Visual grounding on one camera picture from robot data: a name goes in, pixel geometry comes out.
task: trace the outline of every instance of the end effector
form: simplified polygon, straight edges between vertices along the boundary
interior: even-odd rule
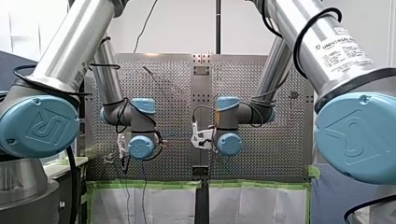
[[[236,96],[223,96],[217,100],[216,127],[198,132],[197,122],[192,123],[191,142],[197,148],[216,149],[226,156],[238,154],[243,145],[239,136],[240,124],[259,124],[271,122],[275,118],[275,109],[271,106],[241,103]]]
[[[116,129],[119,125],[131,127],[126,149],[131,157],[142,161],[149,159],[157,146],[163,146],[161,134],[155,130],[154,115],[155,102],[150,98],[126,99],[123,104],[105,105],[100,111],[104,123],[114,125]]]

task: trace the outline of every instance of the white paper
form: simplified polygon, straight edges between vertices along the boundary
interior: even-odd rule
[[[276,189],[242,189],[238,224],[274,223]]]
[[[210,189],[209,195],[210,223],[236,224],[241,189]]]
[[[274,224],[305,224],[305,215],[305,190],[276,190],[276,211]]]

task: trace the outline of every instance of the cable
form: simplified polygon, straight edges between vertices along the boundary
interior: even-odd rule
[[[95,66],[95,67],[113,67],[116,70],[121,69],[121,66],[119,66],[118,64],[114,64],[114,63],[91,63],[91,66]]]
[[[250,126],[253,127],[253,128],[260,128],[264,124],[264,118],[262,117],[262,113],[260,113],[260,111],[256,107],[254,107],[254,106],[252,106],[250,104],[247,104],[247,103],[244,103],[244,102],[241,102],[241,104],[242,105],[247,105],[248,107],[250,107],[250,109],[252,111],[256,112],[256,114],[259,115],[260,121],[261,121],[260,124],[258,126],[255,126],[252,123],[250,123]]]
[[[271,33],[273,33],[274,35],[277,35],[280,38],[283,38],[282,34],[280,34],[278,31],[275,30],[274,25],[270,21],[271,19],[268,19],[270,21],[271,25],[267,21],[267,18],[265,16],[265,2],[266,1],[267,0],[262,1],[262,21],[264,22],[264,25],[267,27],[267,29],[269,31],[271,31]]]
[[[149,115],[145,114],[142,112],[139,108],[137,108],[134,104],[132,104],[130,101],[128,101],[129,105],[133,107],[139,114],[143,115],[146,119],[149,119],[153,124],[154,127],[157,126],[157,122],[155,122],[154,119],[152,119]]]
[[[127,126],[123,127],[121,130],[119,130],[119,125],[121,125],[121,117],[123,113],[125,112],[126,106],[128,105],[129,99],[127,97],[124,98],[125,104],[119,108],[119,111],[117,111],[117,123],[116,123],[116,133],[123,133]]]
[[[35,64],[26,64],[26,65],[21,65],[21,66],[17,66],[14,68],[14,70],[12,70],[12,72],[14,73],[14,75],[20,79],[22,79],[23,81],[29,83],[30,85],[33,85],[39,89],[44,89],[44,90],[49,90],[49,91],[55,91],[55,92],[59,92],[59,93],[63,93],[63,94],[67,94],[67,95],[76,95],[76,96],[86,96],[86,95],[92,95],[91,93],[87,93],[87,92],[71,92],[71,91],[60,91],[57,89],[54,89],[52,87],[49,86],[44,86],[44,85],[40,85],[36,82],[31,81],[29,78],[25,77],[24,75],[22,75],[20,73],[21,70],[23,69],[31,69],[31,68],[35,68],[36,65]]]
[[[125,175],[125,189],[126,189],[126,194],[127,194],[127,198],[126,198],[126,213],[127,213],[127,218],[128,218],[128,224],[131,224],[131,220],[129,218],[129,200],[131,199],[131,194],[129,193],[129,189],[128,189],[128,179],[127,179],[127,174],[128,174],[128,168],[129,168],[129,161],[131,160],[131,157],[128,157],[128,161],[126,162],[126,166],[124,167],[124,158],[121,159],[121,165],[122,165],[122,172]]]
[[[142,161],[142,175],[145,180],[145,185],[143,187],[143,193],[142,193],[142,211],[143,211],[143,218],[145,219],[145,224],[148,224],[148,221],[146,219],[146,209],[145,209],[145,194],[146,194],[146,187],[148,185],[148,177],[146,175],[145,163],[143,161]]]
[[[301,48],[301,45],[303,43],[303,38],[304,38],[305,34],[308,32],[308,30],[319,19],[321,19],[322,17],[327,16],[326,14],[329,13],[329,12],[334,12],[335,14],[337,14],[339,22],[341,22],[341,20],[343,19],[343,14],[341,13],[340,9],[338,9],[336,7],[326,8],[323,11],[319,12],[316,16],[314,16],[311,19],[309,19],[309,21],[306,23],[304,28],[297,35],[297,38],[296,38],[296,41],[295,41],[295,44],[294,44],[294,50],[293,50],[293,62],[294,62],[294,66],[296,67],[296,70],[305,78],[306,78],[306,74],[305,74],[303,68],[301,67],[301,63],[300,63],[300,48]]]
[[[150,16],[151,16],[152,11],[153,11],[154,8],[155,8],[155,5],[157,5],[157,2],[158,2],[158,0],[155,0],[154,3],[152,4],[151,10],[149,11],[149,14],[148,14],[148,17],[146,18],[145,24],[143,25],[143,29],[142,29],[142,31],[140,32],[139,36],[138,36],[137,39],[136,39],[136,45],[134,46],[134,53],[136,53],[137,46],[139,46],[140,37],[142,36],[142,34],[143,34],[143,33],[145,32],[145,30],[146,30],[146,26],[147,26],[147,24],[148,24],[149,18],[150,18]]]
[[[192,111],[192,122],[195,122],[195,111],[196,111],[198,108],[206,108],[206,109],[210,109],[210,110],[216,111],[216,109],[213,108],[212,106],[209,106],[209,105],[198,105],[198,106],[196,106],[196,107],[194,108],[194,110]]]
[[[346,224],[350,224],[348,218],[351,214],[355,213],[356,211],[358,211],[359,209],[362,209],[363,207],[368,207],[374,204],[378,204],[378,203],[390,203],[396,201],[396,195],[391,195],[388,197],[384,197],[384,198],[380,198],[380,199],[376,199],[376,200],[372,200],[369,201],[367,203],[361,203],[359,205],[356,205],[354,207],[352,207],[351,209],[347,210],[344,214],[344,221]]]
[[[106,36],[105,38],[102,39],[102,41],[100,42],[99,46],[103,45],[106,41],[110,41],[111,37],[110,36]],[[95,66],[95,67],[112,67],[116,70],[121,69],[121,66],[119,66],[118,64],[114,64],[114,63],[91,63],[90,66]]]
[[[0,103],[6,99],[6,96],[8,94],[8,91],[0,91]]]
[[[70,224],[74,224],[76,222],[76,217],[78,213],[79,199],[78,199],[78,171],[76,167],[76,161],[73,155],[73,149],[69,146],[66,149],[67,157],[69,158],[70,163],[70,174],[72,179],[72,205],[70,208]]]
[[[266,92],[266,93],[264,93],[264,94],[261,94],[261,95],[252,96],[252,97],[251,97],[251,98],[252,98],[252,102],[254,102],[254,103],[258,104],[258,105],[263,105],[262,103],[264,103],[264,104],[273,104],[273,103],[275,103],[276,100],[274,100],[274,101],[269,101],[269,102],[268,102],[268,101],[255,100],[255,99],[256,99],[256,98],[262,98],[262,97],[264,97],[264,96],[266,96],[266,95],[269,95],[269,94],[272,94],[272,93],[278,91],[278,90],[285,84],[285,82],[286,82],[287,79],[288,79],[288,76],[289,76],[289,72],[285,75],[285,77],[283,78],[283,80],[282,80],[281,82],[279,82],[279,84],[277,84],[277,86],[276,86],[273,90],[268,91],[268,92]]]

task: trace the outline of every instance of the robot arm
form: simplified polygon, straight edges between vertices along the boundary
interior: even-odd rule
[[[101,120],[116,126],[130,126],[131,140],[127,146],[129,154],[137,160],[152,156],[154,148],[162,143],[161,135],[155,131],[155,102],[149,98],[124,98],[113,51],[109,39],[104,39],[94,56],[93,73],[103,102]]]
[[[65,150],[74,141],[79,128],[79,86],[93,58],[96,63],[113,63],[111,46],[103,38],[111,19],[122,13],[126,3],[74,3],[33,74],[18,79],[0,104],[0,148],[4,152],[18,158],[42,158]],[[101,117],[112,125],[131,126],[130,153],[145,159],[157,144],[154,101],[125,101],[117,71],[108,66],[94,69],[104,102]]]
[[[275,22],[318,94],[315,141],[324,158],[359,181],[395,184],[396,70],[366,55],[336,8],[319,0],[252,2]]]

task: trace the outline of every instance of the perforated metal panel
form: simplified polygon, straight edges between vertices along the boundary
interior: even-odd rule
[[[213,96],[238,96],[248,103],[263,67],[260,56],[213,56]],[[290,69],[277,97],[275,121],[261,128],[240,125],[241,153],[234,157],[212,153],[211,178],[302,181],[307,177],[312,148],[312,94],[305,79]]]
[[[155,100],[157,130],[167,140],[162,154],[154,161],[145,162],[147,177],[156,180],[191,180],[189,96],[192,56],[121,54],[117,56],[117,60],[121,66],[119,77],[124,96],[130,99],[148,97]],[[89,170],[89,178],[142,178],[140,161],[131,160],[127,176],[120,172],[115,127],[101,122],[98,112],[102,103],[95,85],[93,89],[93,142],[97,155]],[[116,155],[113,164],[104,162],[104,156],[109,153]]]
[[[211,74],[207,78],[208,83],[212,81],[212,104],[220,95],[237,95],[248,102],[259,82],[266,57],[211,55],[210,58]],[[191,83],[194,80],[191,78],[194,76],[192,55],[121,54],[117,59],[121,65],[119,76],[124,95],[155,99],[158,130],[168,140],[162,155],[145,164],[148,178],[191,180],[194,161],[190,142],[191,98],[194,95],[191,90],[196,89]],[[94,82],[92,88],[94,95],[91,106],[88,102],[87,109],[91,112],[87,111],[87,117],[92,114],[93,117],[92,121],[86,119],[87,129],[92,129],[91,148],[96,155],[88,171],[89,179],[142,178],[139,161],[131,161],[127,176],[120,172],[115,127],[100,121],[102,103]],[[291,93],[299,96],[290,99]],[[277,100],[276,121],[260,129],[241,125],[242,153],[233,158],[212,153],[211,177],[302,181],[307,176],[305,167],[311,162],[312,94],[305,80],[291,70]],[[104,162],[104,156],[110,153],[115,156],[114,163]]]

